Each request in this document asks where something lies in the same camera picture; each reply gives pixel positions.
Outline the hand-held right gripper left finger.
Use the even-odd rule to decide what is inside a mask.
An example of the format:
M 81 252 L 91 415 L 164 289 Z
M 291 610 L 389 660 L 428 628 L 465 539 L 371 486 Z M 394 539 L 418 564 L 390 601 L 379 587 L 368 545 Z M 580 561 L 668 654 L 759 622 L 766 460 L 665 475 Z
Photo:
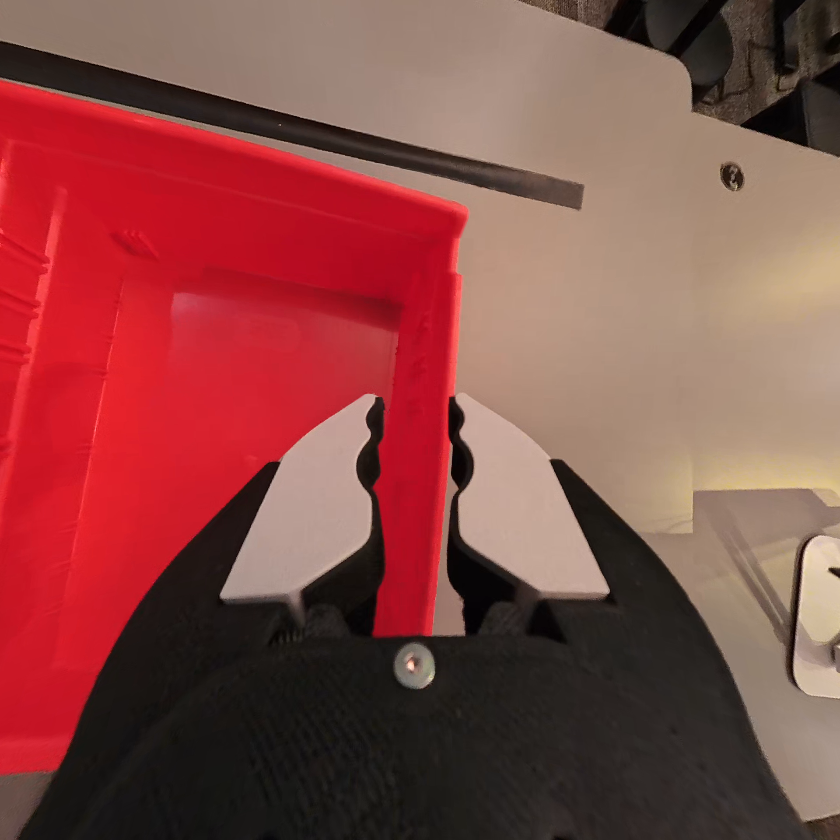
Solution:
M 226 604 L 314 603 L 317 585 L 375 534 L 376 478 L 360 458 L 377 448 L 383 400 L 363 394 L 301 437 L 280 458 L 220 591 Z

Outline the black chair base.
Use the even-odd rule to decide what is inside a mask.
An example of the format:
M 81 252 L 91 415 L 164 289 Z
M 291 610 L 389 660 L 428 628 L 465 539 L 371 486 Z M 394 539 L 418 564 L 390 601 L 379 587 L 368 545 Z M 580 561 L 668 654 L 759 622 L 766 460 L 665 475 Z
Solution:
M 677 59 L 700 114 L 838 157 L 838 2 L 611 2 L 603 30 Z

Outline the red plastic bin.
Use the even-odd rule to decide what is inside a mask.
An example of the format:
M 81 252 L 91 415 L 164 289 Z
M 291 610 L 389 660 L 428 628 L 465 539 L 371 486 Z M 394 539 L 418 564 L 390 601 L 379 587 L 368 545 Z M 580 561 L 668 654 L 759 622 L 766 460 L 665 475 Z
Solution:
M 375 634 L 429 634 L 467 208 L 6 81 L 1 134 L 2 774 L 59 766 L 165 566 L 365 393 Z

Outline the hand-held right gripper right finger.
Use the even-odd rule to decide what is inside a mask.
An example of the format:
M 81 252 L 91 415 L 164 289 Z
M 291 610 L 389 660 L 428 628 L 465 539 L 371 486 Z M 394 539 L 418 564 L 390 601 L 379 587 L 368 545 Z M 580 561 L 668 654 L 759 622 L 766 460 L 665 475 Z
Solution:
M 464 392 L 449 407 L 455 550 L 517 602 L 605 599 L 609 585 L 549 455 Z

